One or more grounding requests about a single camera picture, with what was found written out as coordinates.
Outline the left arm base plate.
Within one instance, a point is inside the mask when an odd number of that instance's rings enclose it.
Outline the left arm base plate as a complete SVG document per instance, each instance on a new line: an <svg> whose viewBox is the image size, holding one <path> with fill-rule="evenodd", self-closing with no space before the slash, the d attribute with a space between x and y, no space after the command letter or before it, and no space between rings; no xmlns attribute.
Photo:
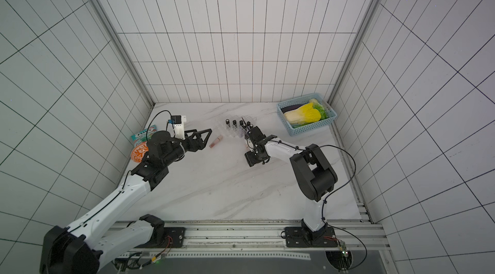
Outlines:
<svg viewBox="0 0 495 274"><path fill-rule="evenodd" d="M163 228L158 231L154 248L182 248L185 239L186 228L173 227Z"/></svg>

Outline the green candy packet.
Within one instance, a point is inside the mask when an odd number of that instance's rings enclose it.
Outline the green candy packet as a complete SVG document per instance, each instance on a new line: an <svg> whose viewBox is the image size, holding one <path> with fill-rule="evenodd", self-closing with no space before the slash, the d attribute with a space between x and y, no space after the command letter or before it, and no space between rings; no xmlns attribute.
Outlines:
<svg viewBox="0 0 495 274"><path fill-rule="evenodd" d="M157 131L156 125L151 125L148 129L142 130L131 136L131 141L134 147L151 139L152 135Z"/></svg>

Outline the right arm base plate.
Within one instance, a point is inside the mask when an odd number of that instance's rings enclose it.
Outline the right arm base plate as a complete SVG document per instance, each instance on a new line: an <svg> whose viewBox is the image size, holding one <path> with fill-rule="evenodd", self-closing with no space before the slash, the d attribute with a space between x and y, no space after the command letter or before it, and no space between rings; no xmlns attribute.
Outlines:
<svg viewBox="0 0 495 274"><path fill-rule="evenodd" d="M324 227L311 231L306 227L286 227L281 233L288 248L337 248L334 229Z"/></svg>

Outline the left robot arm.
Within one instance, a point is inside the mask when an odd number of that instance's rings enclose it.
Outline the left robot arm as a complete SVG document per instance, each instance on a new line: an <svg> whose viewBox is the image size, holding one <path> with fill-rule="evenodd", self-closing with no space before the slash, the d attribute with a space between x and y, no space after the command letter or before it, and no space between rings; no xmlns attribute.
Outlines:
<svg viewBox="0 0 495 274"><path fill-rule="evenodd" d="M146 214L111 235L107 231L169 173L169 166L188 152L207 146L211 129L188 130L181 139L159 131L148 141L142 161L124 181L87 214L66 227L54 226L43 239L40 273L97 273L133 248L182 246L183 229L167 228Z"/></svg>

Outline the orange patterned cup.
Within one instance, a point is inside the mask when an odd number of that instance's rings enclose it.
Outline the orange patterned cup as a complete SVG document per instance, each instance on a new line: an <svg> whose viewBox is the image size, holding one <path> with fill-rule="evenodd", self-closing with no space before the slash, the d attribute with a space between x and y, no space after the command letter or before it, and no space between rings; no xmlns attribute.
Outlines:
<svg viewBox="0 0 495 274"><path fill-rule="evenodd" d="M131 155L130 155L131 160L135 163L141 163L147 152L148 152L147 142L142 142L138 144L131 151Z"/></svg>

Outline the dark purple toy eggplant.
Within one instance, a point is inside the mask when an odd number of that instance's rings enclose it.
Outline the dark purple toy eggplant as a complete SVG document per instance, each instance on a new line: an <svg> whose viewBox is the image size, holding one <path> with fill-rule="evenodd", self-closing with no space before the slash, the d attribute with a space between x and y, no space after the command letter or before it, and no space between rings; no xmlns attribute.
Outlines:
<svg viewBox="0 0 495 274"><path fill-rule="evenodd" d="M285 114L285 113L287 113L287 112L289 112L289 111L297 110L297 109L299 109L301 106L302 106L302 104L295 104L295 105L291 105L291 106L286 106L286 107L283 107L283 108L281 108L280 110L281 110L281 112L282 112L282 113L284 113L284 114Z"/></svg>

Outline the teal plastic basket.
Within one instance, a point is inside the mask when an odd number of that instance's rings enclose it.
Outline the teal plastic basket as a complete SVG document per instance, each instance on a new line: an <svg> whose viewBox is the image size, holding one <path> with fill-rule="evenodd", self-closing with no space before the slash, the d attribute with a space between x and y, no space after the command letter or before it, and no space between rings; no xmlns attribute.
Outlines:
<svg viewBox="0 0 495 274"><path fill-rule="evenodd" d="M338 117L318 93L279 102L277 114L290 136L328 126Z"/></svg>

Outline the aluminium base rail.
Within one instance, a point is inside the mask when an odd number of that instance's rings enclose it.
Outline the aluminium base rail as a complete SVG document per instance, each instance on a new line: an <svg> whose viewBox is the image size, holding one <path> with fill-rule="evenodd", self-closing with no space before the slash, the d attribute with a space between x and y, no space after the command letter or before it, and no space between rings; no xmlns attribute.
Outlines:
<svg viewBox="0 0 495 274"><path fill-rule="evenodd" d="M391 249L383 227L367 219L332 220L335 236L309 244L300 234L286 235L286 228L299 228L300 221L168 221L173 235L172 257L289 257L303 252L338 251L336 241L348 251L373 252Z"/></svg>

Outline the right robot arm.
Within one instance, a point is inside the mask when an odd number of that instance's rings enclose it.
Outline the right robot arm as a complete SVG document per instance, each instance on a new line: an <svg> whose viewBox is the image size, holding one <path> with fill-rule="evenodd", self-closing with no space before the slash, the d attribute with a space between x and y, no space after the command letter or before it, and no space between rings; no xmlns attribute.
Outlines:
<svg viewBox="0 0 495 274"><path fill-rule="evenodd" d="M311 240L323 236L326 231L324 198L333 191L338 176L320 147L315 144L296 146L274 135L264 135L257 126L245 133L245 139L250 148L245 153L249 166L266 164L270 159L290 164L296 183L307 200L302 230Z"/></svg>

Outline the peach lip gloss tube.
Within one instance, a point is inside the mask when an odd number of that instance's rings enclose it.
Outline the peach lip gloss tube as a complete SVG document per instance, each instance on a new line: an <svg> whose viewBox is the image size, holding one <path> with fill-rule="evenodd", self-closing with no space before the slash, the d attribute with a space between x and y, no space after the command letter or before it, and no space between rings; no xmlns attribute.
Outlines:
<svg viewBox="0 0 495 274"><path fill-rule="evenodd" d="M219 142L220 142L220 141L222 141L222 140L223 140L223 138L224 138L224 137L223 137L222 135L218 136L218 137L217 137L217 138L216 138L216 139L215 139L215 140L214 140L214 141L210 144L210 148L213 148L213 147L215 147L217 144L219 144Z"/></svg>

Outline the clear acrylic lipstick organizer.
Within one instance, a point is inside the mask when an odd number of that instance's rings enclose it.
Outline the clear acrylic lipstick organizer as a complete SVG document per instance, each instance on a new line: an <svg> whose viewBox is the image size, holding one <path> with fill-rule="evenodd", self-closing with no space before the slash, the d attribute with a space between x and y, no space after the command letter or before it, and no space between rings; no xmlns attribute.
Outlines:
<svg viewBox="0 0 495 274"><path fill-rule="evenodd" d="M231 128L228 129L227 128L227 125L226 125L226 119L229 119L230 120L230 125L231 125ZM219 128L222 130L222 133L227 136L227 137L231 137L231 138L241 138L241 139L244 139L245 138L245 135L247 134L247 132L249 132L256 124L256 121L257 121L257 118L256 117L250 117L250 116L230 116L226 119L221 119L220 120L220 126ZM236 120L237 121L237 129L234 129L233 128L233 123L232 121L233 120ZM246 129L243 130L240 126L239 126L239 121L240 120L243 120L245 122L245 125L246 125Z"/></svg>

